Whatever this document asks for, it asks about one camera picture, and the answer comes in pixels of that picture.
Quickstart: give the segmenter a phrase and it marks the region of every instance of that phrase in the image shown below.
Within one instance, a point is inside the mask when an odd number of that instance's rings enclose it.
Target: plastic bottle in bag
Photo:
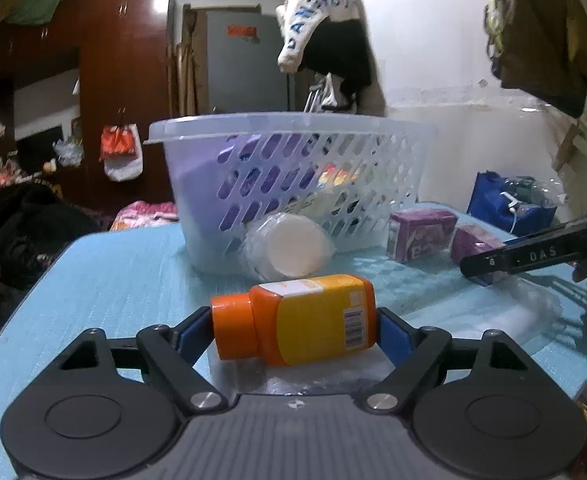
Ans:
[[[532,205],[554,207],[567,201],[562,182],[557,179],[536,180],[531,176],[507,178],[505,191],[514,198]]]

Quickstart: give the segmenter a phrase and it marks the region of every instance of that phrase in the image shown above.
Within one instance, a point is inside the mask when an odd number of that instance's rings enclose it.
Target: plastic bag on shelf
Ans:
[[[73,140],[56,140],[53,151],[62,166],[79,166],[84,158],[84,148]]]

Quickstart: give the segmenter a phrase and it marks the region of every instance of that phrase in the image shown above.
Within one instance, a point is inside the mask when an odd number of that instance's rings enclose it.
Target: metal screw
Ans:
[[[398,405],[398,399],[391,394],[373,394],[367,404],[374,410],[392,410]]]
[[[222,402],[222,397],[215,392],[200,392],[191,396],[191,403],[200,410],[211,410]]]

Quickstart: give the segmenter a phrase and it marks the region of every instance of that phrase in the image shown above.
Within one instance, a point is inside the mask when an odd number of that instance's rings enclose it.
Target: red bag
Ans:
[[[136,155],[135,138],[129,126],[102,127],[100,162],[107,158]]]

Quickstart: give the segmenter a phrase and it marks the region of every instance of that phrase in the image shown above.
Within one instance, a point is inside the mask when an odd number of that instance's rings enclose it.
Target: orange bottle cap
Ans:
[[[211,298],[211,312],[221,360],[257,357],[257,334],[248,294]]]

